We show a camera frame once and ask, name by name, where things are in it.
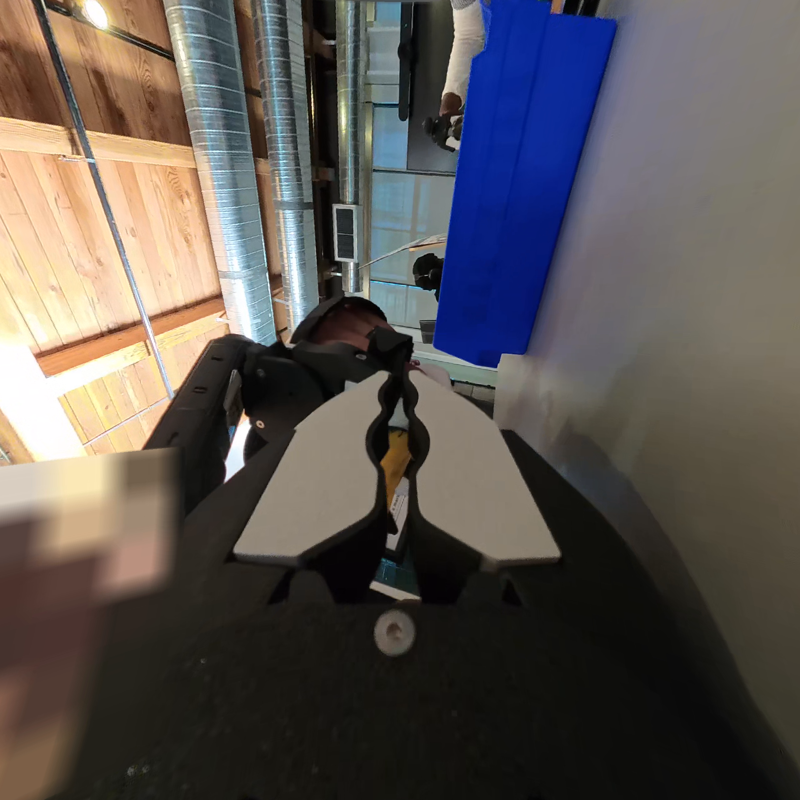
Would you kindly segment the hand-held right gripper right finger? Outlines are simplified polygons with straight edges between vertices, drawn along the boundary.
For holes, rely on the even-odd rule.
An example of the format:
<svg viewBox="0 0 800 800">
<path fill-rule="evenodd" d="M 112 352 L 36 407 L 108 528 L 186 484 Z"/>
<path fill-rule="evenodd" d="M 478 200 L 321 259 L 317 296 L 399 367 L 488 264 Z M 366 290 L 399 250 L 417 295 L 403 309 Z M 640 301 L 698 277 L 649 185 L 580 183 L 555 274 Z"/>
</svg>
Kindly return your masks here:
<svg viewBox="0 0 800 800">
<path fill-rule="evenodd" d="M 481 565 L 557 563 L 562 552 L 494 420 L 420 370 L 404 379 L 413 509 Z"/>
</svg>

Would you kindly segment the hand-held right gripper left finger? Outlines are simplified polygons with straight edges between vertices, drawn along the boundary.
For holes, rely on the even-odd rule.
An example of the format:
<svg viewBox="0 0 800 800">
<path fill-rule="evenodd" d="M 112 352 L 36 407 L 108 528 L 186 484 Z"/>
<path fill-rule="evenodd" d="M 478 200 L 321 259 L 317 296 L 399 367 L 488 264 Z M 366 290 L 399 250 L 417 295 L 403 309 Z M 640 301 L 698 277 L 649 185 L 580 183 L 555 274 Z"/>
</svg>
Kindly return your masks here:
<svg viewBox="0 0 800 800">
<path fill-rule="evenodd" d="M 378 449 L 392 387 L 379 370 L 295 426 L 234 545 L 238 561 L 303 568 L 329 555 L 376 568 L 388 527 Z"/>
</svg>

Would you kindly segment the yellow highlighter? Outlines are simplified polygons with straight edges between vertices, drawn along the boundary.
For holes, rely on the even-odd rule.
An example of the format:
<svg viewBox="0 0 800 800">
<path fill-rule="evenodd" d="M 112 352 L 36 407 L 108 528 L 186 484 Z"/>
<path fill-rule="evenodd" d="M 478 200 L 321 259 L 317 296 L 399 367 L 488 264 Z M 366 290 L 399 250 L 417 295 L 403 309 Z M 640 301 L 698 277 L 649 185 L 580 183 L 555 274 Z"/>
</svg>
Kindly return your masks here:
<svg viewBox="0 0 800 800">
<path fill-rule="evenodd" d="M 392 429 L 388 436 L 388 450 L 381 461 L 385 477 L 386 508 L 391 509 L 395 494 L 412 456 L 409 447 L 409 436 L 406 430 Z"/>
</svg>

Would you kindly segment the white vent grille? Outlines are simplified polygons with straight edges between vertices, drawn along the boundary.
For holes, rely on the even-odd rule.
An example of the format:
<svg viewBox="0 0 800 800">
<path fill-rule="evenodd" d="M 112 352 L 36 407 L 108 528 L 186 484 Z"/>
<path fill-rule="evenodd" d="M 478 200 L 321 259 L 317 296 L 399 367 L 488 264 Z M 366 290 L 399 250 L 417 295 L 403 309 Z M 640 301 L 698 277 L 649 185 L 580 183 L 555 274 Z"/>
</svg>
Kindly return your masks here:
<svg viewBox="0 0 800 800">
<path fill-rule="evenodd" d="M 333 204 L 334 258 L 340 263 L 363 260 L 363 206 Z"/>
</svg>

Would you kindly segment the thin metal ceiling pipe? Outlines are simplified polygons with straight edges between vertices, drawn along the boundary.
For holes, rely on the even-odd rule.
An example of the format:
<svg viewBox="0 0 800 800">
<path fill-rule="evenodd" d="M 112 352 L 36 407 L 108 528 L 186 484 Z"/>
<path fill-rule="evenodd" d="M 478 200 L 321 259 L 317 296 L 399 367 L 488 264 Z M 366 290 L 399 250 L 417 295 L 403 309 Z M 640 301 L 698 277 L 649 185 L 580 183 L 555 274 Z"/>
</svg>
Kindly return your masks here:
<svg viewBox="0 0 800 800">
<path fill-rule="evenodd" d="M 65 106 L 70 115 L 72 129 L 75 132 L 78 142 L 77 144 L 81 154 L 83 155 L 85 164 L 88 167 L 92 182 L 95 187 L 95 192 L 98 197 L 97 199 L 101 205 L 102 212 L 105 216 L 110 235 L 113 239 L 119 261 L 125 274 L 126 281 L 130 287 L 130 292 L 135 301 L 135 305 L 144 328 L 145 340 L 150 345 L 152 355 L 155 358 L 157 371 L 165 387 L 167 398 L 172 400 L 175 397 L 175 392 L 168 378 L 163 356 L 161 355 L 161 351 L 157 344 L 157 339 L 150 316 L 147 314 L 145 303 L 139 291 L 134 271 L 130 264 L 130 260 L 126 253 L 125 245 L 120 234 L 114 212 L 110 205 L 102 175 L 97 165 L 97 159 L 95 158 L 95 152 L 89 140 L 88 130 L 85 127 L 83 114 L 75 95 L 74 86 L 70 80 L 70 75 L 65 65 L 62 52 L 58 46 L 55 32 L 48 16 L 47 6 L 45 1 L 32 1 L 31 4 L 35 12 L 43 40 L 45 42 L 46 49 L 50 56 L 50 61 L 53 66 L 58 85 L 62 92 Z"/>
</svg>

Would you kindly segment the blue plastic bin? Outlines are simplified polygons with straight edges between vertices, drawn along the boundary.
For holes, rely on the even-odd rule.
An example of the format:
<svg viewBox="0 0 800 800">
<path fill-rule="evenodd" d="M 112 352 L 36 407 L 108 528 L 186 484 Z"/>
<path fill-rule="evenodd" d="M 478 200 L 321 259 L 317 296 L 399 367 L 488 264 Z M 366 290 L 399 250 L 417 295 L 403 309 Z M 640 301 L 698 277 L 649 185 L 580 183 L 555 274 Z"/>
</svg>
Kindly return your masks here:
<svg viewBox="0 0 800 800">
<path fill-rule="evenodd" d="M 617 32 L 490 2 L 470 68 L 434 345 L 486 368 L 527 348 Z"/>
</svg>

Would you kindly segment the silver ventilation duct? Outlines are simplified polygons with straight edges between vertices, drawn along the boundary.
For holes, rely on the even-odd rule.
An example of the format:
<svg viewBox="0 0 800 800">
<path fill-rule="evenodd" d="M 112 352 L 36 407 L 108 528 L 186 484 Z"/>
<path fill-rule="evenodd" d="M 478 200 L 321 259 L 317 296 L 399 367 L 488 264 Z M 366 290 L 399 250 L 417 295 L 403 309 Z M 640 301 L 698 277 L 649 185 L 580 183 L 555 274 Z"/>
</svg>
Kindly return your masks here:
<svg viewBox="0 0 800 800">
<path fill-rule="evenodd" d="M 362 2 L 336 1 L 338 204 L 362 205 L 365 151 L 366 19 Z M 362 264 L 339 262 L 342 289 L 363 291 Z"/>
<path fill-rule="evenodd" d="M 277 252 L 294 332 L 319 302 L 303 10 L 299 1 L 251 7 Z"/>
<path fill-rule="evenodd" d="M 163 5 L 230 330 L 271 345 L 277 335 L 235 5 Z"/>
</svg>

